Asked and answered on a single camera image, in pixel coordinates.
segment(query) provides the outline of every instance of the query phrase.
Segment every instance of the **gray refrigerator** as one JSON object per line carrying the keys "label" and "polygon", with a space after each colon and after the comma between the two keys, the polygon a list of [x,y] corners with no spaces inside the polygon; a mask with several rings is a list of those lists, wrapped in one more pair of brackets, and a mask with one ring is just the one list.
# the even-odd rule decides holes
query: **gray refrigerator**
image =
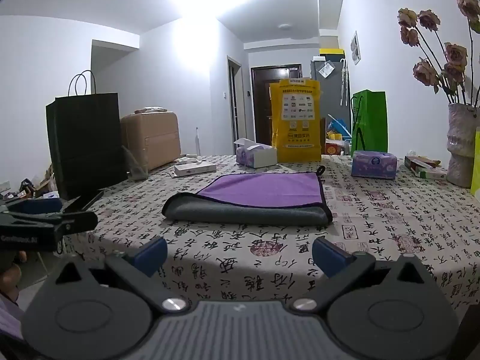
{"label": "gray refrigerator", "polygon": [[323,68],[325,61],[312,61],[310,65],[311,77],[320,81],[320,116],[326,118],[326,126],[330,124],[332,119],[342,119],[349,132],[352,131],[350,122],[350,103],[346,103],[344,97],[342,105],[340,105],[340,97],[342,91],[342,66],[341,62],[328,61],[335,69],[327,78],[323,77],[318,71]]}

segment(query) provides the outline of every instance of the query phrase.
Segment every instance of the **dark brown door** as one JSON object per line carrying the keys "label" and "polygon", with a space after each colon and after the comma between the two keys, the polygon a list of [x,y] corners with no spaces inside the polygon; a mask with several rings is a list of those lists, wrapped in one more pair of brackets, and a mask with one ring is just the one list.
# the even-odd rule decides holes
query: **dark brown door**
{"label": "dark brown door", "polygon": [[258,143],[266,145],[272,143],[272,103],[270,101],[270,83],[277,83],[281,79],[297,79],[300,77],[302,77],[301,64],[251,68],[255,137]]}

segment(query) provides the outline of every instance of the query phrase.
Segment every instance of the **vase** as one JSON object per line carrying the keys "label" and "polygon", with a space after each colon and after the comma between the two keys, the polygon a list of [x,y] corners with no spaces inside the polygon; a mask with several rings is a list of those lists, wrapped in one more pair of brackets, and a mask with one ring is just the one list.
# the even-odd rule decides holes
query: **vase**
{"label": "vase", "polygon": [[447,180],[459,187],[472,185],[475,156],[475,132],[480,127],[480,113],[470,105],[448,105],[447,150],[452,154]]}

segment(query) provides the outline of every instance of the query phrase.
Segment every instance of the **yellow bag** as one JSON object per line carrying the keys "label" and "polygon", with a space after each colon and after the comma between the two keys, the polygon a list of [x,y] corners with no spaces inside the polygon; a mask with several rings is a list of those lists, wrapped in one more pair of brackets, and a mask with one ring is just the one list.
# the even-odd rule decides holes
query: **yellow bag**
{"label": "yellow bag", "polygon": [[475,133],[475,162],[470,193],[480,202],[480,127],[477,128]]}
{"label": "yellow bag", "polygon": [[308,78],[282,79],[270,85],[270,95],[272,144],[278,162],[321,161],[320,83]]}

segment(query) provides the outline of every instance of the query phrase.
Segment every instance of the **table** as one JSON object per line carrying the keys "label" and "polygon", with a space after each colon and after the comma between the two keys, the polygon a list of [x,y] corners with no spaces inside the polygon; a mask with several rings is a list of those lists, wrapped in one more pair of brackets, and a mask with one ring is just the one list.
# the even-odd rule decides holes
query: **table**
{"label": "table", "polygon": [[[351,158],[323,156],[325,197],[334,222],[325,229],[171,222],[161,209],[179,191],[197,192],[224,174],[253,173],[234,156],[204,157],[215,173],[171,178],[170,166],[142,182],[108,188],[92,206],[97,228],[66,237],[67,251],[98,259],[114,250],[139,248],[161,235],[169,257],[155,279],[196,299],[287,303],[318,284],[323,273],[311,243],[325,236],[345,251],[367,251],[379,260],[415,253],[462,318],[480,299],[480,203],[446,181],[417,178],[403,165],[397,179],[353,178]],[[284,163],[266,172],[314,172],[320,163]]]}

